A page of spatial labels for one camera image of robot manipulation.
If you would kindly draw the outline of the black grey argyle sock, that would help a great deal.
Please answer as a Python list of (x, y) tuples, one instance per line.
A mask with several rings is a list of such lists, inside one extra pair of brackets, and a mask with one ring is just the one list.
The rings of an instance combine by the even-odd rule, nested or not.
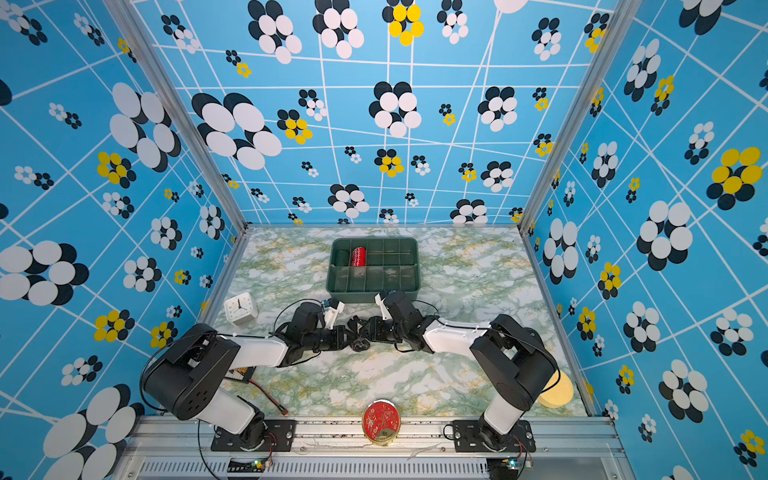
[(376, 321), (361, 320), (357, 317), (348, 320), (346, 326), (346, 342), (354, 352), (363, 352), (377, 340)]

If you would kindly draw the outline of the green compartment tray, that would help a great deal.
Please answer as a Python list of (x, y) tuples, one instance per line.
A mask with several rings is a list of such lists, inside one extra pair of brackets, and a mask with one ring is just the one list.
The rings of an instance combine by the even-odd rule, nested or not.
[[(334, 251), (363, 246), (367, 250), (365, 267), (337, 267)], [(331, 244), (326, 291), (345, 304), (370, 304), (381, 291), (399, 290), (411, 300), (421, 288), (419, 249), (413, 237), (348, 237)]]

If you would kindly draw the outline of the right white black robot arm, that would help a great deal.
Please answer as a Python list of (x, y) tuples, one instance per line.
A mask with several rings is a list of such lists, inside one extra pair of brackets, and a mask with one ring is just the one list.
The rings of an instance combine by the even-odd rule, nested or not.
[(376, 296), (381, 314), (360, 323), (358, 334), (373, 343), (406, 344), (416, 352), (450, 353), (475, 360), (495, 389), (480, 417), (487, 443), (501, 443), (539, 396), (562, 378), (554, 356), (538, 332), (512, 316), (499, 314), (489, 324), (450, 323), (426, 315), (405, 293)]

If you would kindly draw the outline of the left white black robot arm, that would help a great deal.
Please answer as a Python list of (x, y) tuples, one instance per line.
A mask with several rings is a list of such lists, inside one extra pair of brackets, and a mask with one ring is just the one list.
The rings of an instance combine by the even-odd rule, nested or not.
[(345, 327), (336, 323), (343, 310), (344, 303), (336, 299), (305, 301), (291, 321), (267, 337), (225, 334), (197, 324), (147, 364), (141, 392), (179, 420), (195, 419), (243, 438), (259, 438), (264, 431), (261, 410), (222, 383), (235, 370), (287, 368), (298, 365), (308, 352), (346, 348)]

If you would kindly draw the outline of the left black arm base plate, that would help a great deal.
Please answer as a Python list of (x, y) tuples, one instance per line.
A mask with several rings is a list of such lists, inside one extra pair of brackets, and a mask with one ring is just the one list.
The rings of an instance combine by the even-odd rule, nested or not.
[(210, 450), (214, 452), (289, 452), (297, 422), (266, 419), (249, 425), (240, 434), (216, 427)]

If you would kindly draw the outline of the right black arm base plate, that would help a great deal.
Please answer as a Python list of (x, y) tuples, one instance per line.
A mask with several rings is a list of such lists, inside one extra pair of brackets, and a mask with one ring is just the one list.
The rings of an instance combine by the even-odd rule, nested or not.
[(455, 420), (453, 428), (454, 448), (458, 453), (533, 453), (536, 443), (531, 425), (519, 420), (506, 434), (500, 434), (485, 421)]

